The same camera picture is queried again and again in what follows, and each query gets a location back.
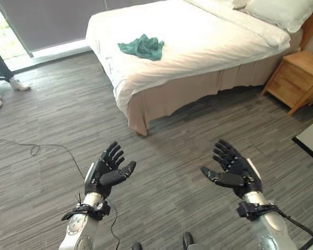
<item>nightstand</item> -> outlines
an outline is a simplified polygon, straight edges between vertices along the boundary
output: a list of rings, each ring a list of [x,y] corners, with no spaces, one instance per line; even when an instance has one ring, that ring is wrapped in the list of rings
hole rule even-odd
[[[284,56],[261,95],[269,92],[291,108],[313,103],[313,55],[307,51]]]

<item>drawer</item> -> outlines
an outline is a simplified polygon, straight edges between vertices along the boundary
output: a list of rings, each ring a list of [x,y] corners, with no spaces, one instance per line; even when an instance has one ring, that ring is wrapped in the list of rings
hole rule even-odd
[[[306,91],[284,78],[274,79],[267,91],[289,107],[293,107],[306,93]]]
[[[313,76],[298,67],[285,62],[275,80],[283,78],[307,92],[313,86]]]

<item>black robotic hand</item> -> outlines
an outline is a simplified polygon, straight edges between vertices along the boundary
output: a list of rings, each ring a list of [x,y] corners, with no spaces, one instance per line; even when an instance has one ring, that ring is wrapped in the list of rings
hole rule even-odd
[[[124,152],[120,148],[117,142],[112,143],[90,167],[85,179],[85,194],[96,192],[106,199],[112,186],[130,177],[136,162],[131,161],[126,167],[119,169],[119,165],[124,161]]]
[[[258,173],[234,147],[223,139],[215,144],[213,159],[219,162],[225,172],[215,172],[201,166],[203,174],[217,185],[232,188],[242,198],[251,191],[262,192],[261,179]]]

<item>black cable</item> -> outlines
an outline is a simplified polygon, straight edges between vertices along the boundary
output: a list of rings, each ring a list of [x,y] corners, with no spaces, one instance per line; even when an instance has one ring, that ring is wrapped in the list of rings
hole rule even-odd
[[[59,144],[19,143],[19,142],[14,142],[14,141],[7,140],[7,139],[0,139],[0,142],[10,142],[10,143],[18,144],[18,145],[20,145],[20,146],[32,146],[32,148],[31,148],[31,150],[30,150],[30,155],[32,155],[32,156],[37,155],[37,154],[40,152],[41,147],[44,147],[44,146],[56,146],[56,147],[61,147],[61,148],[65,149],[66,152],[68,152],[68,153],[70,154],[70,156],[71,156],[71,158],[72,158],[72,160],[73,160],[75,166],[77,167],[77,169],[78,169],[80,175],[82,176],[83,179],[85,179],[85,176],[82,174],[82,172],[81,172],[81,170],[80,170],[80,168],[79,168],[79,166],[78,166],[78,164],[77,164],[77,161],[75,160],[73,154],[71,153],[71,151],[70,151],[67,147],[65,147],[65,146],[63,146],[63,145],[59,145]]]
[[[113,207],[113,209],[115,210],[116,217],[115,217],[113,223],[111,224],[110,231],[111,231],[111,234],[113,235],[113,237],[115,237],[115,238],[118,240],[117,245],[116,245],[116,250],[118,250],[118,246],[119,246],[121,240],[120,240],[120,238],[119,238],[119,237],[114,233],[114,231],[113,231],[113,226],[114,226],[114,224],[115,224],[115,222],[116,222],[116,220],[117,220],[117,209],[116,209],[116,207],[114,206],[114,204],[112,204],[112,207]]]
[[[292,222],[294,225],[296,225],[297,227],[303,229],[304,231],[306,231],[307,233],[309,233],[312,237],[313,237],[313,232],[306,226],[304,226],[303,224],[299,223],[298,221],[294,220],[291,218],[291,216],[286,215],[285,213],[283,213],[279,208],[276,209],[276,212],[278,212],[281,216],[283,216],[285,219],[287,219],[288,221]]]

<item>gray curtain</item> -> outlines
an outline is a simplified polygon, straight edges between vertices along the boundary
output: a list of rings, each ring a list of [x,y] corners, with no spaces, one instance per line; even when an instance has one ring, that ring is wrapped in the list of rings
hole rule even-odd
[[[157,0],[0,0],[30,51],[84,39],[89,18],[99,12]]]

